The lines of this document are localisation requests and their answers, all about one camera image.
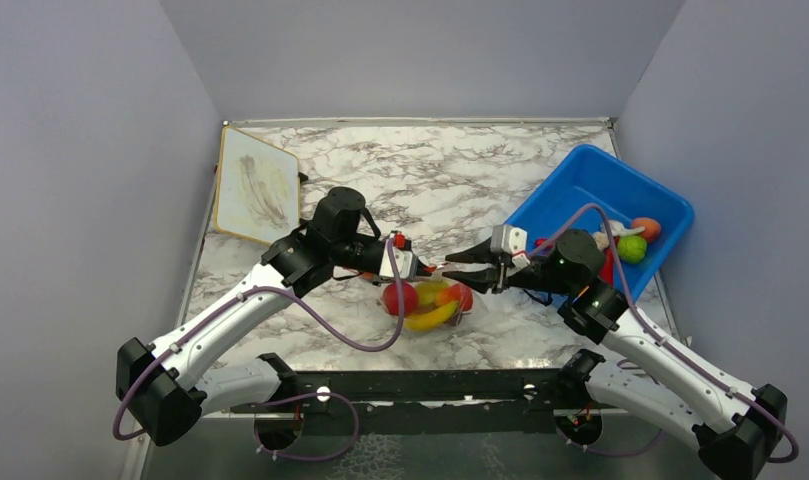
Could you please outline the yellow toy banana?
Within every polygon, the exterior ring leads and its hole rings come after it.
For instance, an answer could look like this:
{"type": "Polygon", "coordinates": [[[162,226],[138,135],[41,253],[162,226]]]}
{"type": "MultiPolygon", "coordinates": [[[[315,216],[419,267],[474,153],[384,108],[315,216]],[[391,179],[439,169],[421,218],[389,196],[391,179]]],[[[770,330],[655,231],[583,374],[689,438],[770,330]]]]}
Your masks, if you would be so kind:
{"type": "Polygon", "coordinates": [[[458,317],[458,313],[459,302],[452,301],[434,310],[407,316],[404,319],[404,326],[411,331],[429,331],[452,322],[458,317]]]}

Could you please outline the orange toy peach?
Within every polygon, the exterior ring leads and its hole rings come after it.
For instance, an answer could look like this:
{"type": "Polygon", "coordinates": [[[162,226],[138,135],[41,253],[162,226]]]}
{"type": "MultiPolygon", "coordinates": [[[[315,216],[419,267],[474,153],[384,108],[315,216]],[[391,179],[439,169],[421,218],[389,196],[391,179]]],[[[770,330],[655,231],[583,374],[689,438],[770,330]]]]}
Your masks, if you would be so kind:
{"type": "Polygon", "coordinates": [[[641,236],[649,244],[654,243],[662,234],[662,225],[655,219],[649,217],[637,217],[632,220],[632,229],[640,229],[638,236],[641,236]]]}

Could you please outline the red toy tomato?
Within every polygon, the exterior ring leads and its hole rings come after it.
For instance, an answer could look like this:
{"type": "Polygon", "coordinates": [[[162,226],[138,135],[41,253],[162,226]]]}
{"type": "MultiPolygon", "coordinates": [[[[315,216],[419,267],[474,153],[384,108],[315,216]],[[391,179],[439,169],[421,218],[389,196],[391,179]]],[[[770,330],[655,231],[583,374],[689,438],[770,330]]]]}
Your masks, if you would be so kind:
{"type": "Polygon", "coordinates": [[[469,312],[474,305],[474,294],[466,285],[454,283],[440,291],[434,299],[434,303],[437,307],[442,307],[452,302],[457,303],[457,307],[460,311],[469,312]]]}

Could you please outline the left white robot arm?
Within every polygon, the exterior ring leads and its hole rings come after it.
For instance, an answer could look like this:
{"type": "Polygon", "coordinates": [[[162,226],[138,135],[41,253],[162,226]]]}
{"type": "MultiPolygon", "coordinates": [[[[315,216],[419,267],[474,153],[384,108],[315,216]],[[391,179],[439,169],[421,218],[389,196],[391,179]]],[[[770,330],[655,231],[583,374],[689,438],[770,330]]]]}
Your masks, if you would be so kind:
{"type": "Polygon", "coordinates": [[[398,291],[413,268],[399,266],[395,236],[383,236],[364,196],[338,186],[317,203],[312,218],[276,240],[236,287],[191,321],[145,343],[132,338],[117,352],[112,422],[118,441],[146,434],[158,446],[185,435],[205,414],[262,402],[270,410],[293,401],[294,384],[274,356],[262,356],[237,372],[211,374],[223,353],[257,325],[297,305],[344,344],[364,352],[389,349],[403,330],[377,345],[348,338],[310,307],[304,296],[333,280],[337,267],[392,280],[398,291]]]}

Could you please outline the green toy lime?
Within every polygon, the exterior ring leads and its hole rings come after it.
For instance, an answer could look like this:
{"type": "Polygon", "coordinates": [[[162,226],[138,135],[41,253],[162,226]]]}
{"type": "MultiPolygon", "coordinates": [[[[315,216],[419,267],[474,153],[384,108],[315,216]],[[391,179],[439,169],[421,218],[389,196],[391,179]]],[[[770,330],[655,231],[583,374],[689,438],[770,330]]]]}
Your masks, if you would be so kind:
{"type": "Polygon", "coordinates": [[[646,257],[648,242],[639,235],[622,236],[618,240],[617,253],[624,263],[637,265],[646,257]]]}

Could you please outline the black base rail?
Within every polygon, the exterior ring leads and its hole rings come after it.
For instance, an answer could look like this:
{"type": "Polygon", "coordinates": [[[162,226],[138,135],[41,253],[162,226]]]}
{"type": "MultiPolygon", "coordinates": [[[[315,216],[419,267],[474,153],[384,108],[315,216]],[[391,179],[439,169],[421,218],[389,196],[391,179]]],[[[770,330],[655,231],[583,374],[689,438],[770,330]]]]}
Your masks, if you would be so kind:
{"type": "Polygon", "coordinates": [[[551,434],[556,417],[596,413],[557,368],[294,371],[274,396],[231,408],[263,432],[307,436],[551,434]]]}

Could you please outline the yellow toy star fruit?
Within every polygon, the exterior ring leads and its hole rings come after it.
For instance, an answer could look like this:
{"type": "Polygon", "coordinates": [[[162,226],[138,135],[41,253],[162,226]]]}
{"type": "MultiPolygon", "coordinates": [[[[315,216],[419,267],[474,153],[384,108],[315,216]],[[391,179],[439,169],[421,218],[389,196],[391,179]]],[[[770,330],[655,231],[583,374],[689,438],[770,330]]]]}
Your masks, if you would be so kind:
{"type": "Polygon", "coordinates": [[[420,307],[435,306],[437,296],[447,290],[450,284],[445,281],[422,281],[414,285],[420,307]]]}

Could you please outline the red toy chili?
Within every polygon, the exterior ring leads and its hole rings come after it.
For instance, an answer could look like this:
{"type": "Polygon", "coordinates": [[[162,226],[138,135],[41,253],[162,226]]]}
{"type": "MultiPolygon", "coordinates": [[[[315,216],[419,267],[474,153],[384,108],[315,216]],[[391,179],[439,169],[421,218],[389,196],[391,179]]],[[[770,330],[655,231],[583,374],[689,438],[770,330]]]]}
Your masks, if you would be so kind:
{"type": "Polygon", "coordinates": [[[600,279],[609,284],[614,284],[614,255],[610,249],[604,251],[605,262],[600,271],[600,279]]]}

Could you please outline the red toy apple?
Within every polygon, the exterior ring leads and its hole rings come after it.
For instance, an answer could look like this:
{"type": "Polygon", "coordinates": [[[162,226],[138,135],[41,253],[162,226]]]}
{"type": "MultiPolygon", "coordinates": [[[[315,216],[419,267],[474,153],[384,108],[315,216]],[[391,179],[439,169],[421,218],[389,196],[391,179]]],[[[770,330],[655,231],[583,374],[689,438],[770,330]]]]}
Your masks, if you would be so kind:
{"type": "Polygon", "coordinates": [[[392,316],[403,313],[410,315],[419,307],[419,295],[415,287],[404,282],[401,288],[395,284],[387,285],[381,295],[381,304],[384,310],[392,316]]]}

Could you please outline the white board yellow rim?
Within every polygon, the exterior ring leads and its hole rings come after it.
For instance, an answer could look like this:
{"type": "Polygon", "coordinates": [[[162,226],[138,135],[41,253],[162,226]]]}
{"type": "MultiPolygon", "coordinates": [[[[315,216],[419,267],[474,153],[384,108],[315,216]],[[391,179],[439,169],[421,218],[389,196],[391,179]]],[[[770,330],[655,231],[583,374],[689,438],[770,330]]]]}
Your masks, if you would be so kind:
{"type": "Polygon", "coordinates": [[[224,127],[213,227],[271,244],[298,227],[300,213],[298,158],[240,129],[224,127]]]}

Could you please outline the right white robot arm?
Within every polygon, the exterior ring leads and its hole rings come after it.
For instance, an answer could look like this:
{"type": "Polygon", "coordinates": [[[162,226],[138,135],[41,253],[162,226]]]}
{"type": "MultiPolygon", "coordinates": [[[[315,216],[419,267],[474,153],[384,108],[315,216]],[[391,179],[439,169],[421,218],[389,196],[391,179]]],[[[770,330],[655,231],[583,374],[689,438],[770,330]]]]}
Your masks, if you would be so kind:
{"type": "Polygon", "coordinates": [[[632,308],[628,296],[600,279],[605,255],[590,233],[569,229],[543,255],[527,253],[526,239],[525,230],[499,225],[491,238],[446,257],[483,270],[448,276],[479,293],[520,288],[562,295],[558,313],[571,330],[649,376],[636,378],[581,350],[559,372],[559,398],[572,407],[591,399],[640,417],[695,450],[721,479],[756,478],[781,440],[786,396],[713,366],[632,308]]]}

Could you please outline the white toy garlic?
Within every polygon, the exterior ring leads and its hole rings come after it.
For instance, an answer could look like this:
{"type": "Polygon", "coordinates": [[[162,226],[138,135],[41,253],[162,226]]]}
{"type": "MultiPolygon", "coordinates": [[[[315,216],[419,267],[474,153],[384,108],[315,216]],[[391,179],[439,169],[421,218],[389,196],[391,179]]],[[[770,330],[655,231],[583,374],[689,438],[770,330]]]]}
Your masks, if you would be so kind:
{"type": "Polygon", "coordinates": [[[599,251],[605,251],[610,246],[610,240],[608,235],[605,232],[594,232],[592,234],[593,240],[595,241],[596,247],[599,251]]]}
{"type": "Polygon", "coordinates": [[[640,235],[645,230],[646,228],[644,226],[630,227],[617,220],[608,220],[601,225],[601,231],[604,234],[607,234],[607,231],[610,231],[613,237],[640,235]]]}

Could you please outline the clear orange zip bag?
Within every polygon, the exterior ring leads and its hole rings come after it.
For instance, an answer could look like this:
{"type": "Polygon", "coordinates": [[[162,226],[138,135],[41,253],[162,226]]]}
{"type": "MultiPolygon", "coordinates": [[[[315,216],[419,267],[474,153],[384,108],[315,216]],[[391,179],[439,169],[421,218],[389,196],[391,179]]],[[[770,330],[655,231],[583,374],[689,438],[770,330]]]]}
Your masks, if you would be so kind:
{"type": "Polygon", "coordinates": [[[489,312],[483,295],[458,280],[444,276],[457,264],[442,263],[429,277],[402,281],[403,329],[413,333],[460,328],[489,312]]]}

